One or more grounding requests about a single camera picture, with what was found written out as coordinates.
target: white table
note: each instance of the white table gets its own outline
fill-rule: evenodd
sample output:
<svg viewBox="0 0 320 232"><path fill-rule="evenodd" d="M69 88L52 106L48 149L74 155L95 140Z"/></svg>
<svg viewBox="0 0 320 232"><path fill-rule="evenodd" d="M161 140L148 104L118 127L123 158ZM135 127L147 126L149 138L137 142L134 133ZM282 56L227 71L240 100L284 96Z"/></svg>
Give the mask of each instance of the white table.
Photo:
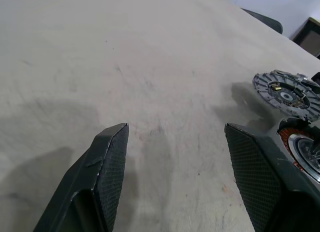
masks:
<svg viewBox="0 0 320 232"><path fill-rule="evenodd" d="M320 62L225 0L0 0L0 225L32 231L103 128L130 126L115 232L250 232L226 122L251 80Z"/></svg>

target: gray tabletop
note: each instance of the gray tabletop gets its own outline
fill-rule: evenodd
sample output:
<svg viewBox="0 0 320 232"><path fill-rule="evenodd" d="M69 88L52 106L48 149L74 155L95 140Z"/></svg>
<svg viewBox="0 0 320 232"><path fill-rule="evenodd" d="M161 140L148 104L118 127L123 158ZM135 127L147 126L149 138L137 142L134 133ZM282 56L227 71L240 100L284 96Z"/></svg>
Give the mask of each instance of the gray tabletop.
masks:
<svg viewBox="0 0 320 232"><path fill-rule="evenodd" d="M0 0L0 225L32 231L103 128L128 122L116 232L253 231L226 122L267 130L256 73L320 62L225 0Z"/></svg>

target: table surface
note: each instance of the table surface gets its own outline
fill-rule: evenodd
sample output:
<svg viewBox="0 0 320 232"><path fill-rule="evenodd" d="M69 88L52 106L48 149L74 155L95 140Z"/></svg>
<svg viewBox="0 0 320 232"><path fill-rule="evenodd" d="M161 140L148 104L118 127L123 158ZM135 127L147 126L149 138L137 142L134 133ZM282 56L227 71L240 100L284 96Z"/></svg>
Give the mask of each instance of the table surface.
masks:
<svg viewBox="0 0 320 232"><path fill-rule="evenodd" d="M0 0L0 225L32 231L103 128L128 122L115 232L252 232L226 122L278 114L251 81L320 61L226 0Z"/></svg>

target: black chair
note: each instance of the black chair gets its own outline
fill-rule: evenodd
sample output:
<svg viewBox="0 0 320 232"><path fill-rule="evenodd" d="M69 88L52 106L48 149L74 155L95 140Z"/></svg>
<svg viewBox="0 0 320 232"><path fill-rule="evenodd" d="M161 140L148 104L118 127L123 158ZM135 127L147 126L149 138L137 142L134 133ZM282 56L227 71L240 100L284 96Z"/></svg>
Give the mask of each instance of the black chair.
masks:
<svg viewBox="0 0 320 232"><path fill-rule="evenodd" d="M257 20L261 21L262 23L264 23L265 25L269 26L271 29L277 31L279 34L282 35L284 28L282 26L282 24L279 21L276 21L272 18L266 17L262 14L259 13L255 13L252 12L250 10L244 9L243 10L245 12L247 12L248 14L252 15L253 17L255 17Z"/></svg>

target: white wall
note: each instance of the white wall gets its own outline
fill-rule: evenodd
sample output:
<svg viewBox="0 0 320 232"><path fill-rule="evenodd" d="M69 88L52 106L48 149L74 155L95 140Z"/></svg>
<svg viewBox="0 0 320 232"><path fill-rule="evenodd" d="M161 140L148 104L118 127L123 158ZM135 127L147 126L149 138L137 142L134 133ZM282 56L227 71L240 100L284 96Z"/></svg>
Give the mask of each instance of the white wall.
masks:
<svg viewBox="0 0 320 232"><path fill-rule="evenodd" d="M283 35L292 38L307 19L318 11L320 0L230 0L237 6L279 21Z"/></svg>

